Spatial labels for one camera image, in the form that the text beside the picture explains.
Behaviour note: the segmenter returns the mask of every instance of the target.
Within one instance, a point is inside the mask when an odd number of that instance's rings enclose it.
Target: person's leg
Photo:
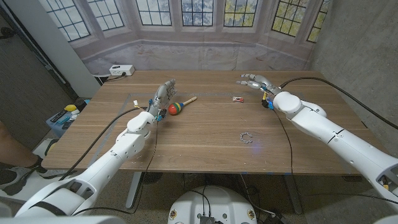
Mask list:
[[[0,162],[13,166],[30,167],[36,164],[37,160],[38,157],[16,141],[0,121]]]

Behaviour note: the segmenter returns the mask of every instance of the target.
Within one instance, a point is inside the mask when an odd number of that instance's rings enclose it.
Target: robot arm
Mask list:
[[[260,75],[245,74],[252,81],[238,81],[254,89],[275,95],[273,106],[299,130],[332,148],[347,163],[357,169],[384,198],[398,201],[398,159],[378,150],[361,138],[326,118],[318,105],[300,100],[287,91],[276,88]],[[398,205],[388,202],[398,211]]]
[[[124,162],[142,150],[149,138],[148,124],[164,117],[164,108],[174,96],[175,80],[161,85],[147,111],[130,120],[115,145],[82,174],[54,182],[38,191],[17,212],[16,217],[73,215],[92,207],[105,185]]]

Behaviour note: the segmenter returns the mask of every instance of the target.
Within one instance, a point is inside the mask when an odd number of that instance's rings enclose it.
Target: maraca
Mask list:
[[[190,98],[188,101],[185,101],[185,102],[183,102],[183,103],[173,103],[173,104],[171,104],[170,106],[169,106],[169,114],[170,115],[177,115],[177,114],[179,114],[179,112],[181,112],[181,110],[182,110],[182,108],[185,106],[185,105],[187,105],[187,104],[189,104],[189,103],[191,103],[191,102],[194,102],[195,100],[197,100],[197,97],[192,97],[192,98]]]

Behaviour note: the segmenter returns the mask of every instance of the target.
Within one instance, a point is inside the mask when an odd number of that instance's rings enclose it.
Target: power strip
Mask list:
[[[109,71],[111,72],[111,75],[120,76],[123,72],[126,72],[126,75],[132,75],[135,69],[132,65],[112,65]]]

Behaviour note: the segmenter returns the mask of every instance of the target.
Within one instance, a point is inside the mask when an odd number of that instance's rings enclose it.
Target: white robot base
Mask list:
[[[168,224],[257,223],[253,207],[240,194],[225,187],[206,186],[204,195],[210,203],[209,208],[206,198],[202,198],[203,188],[204,186],[188,191],[174,202],[170,209]]]

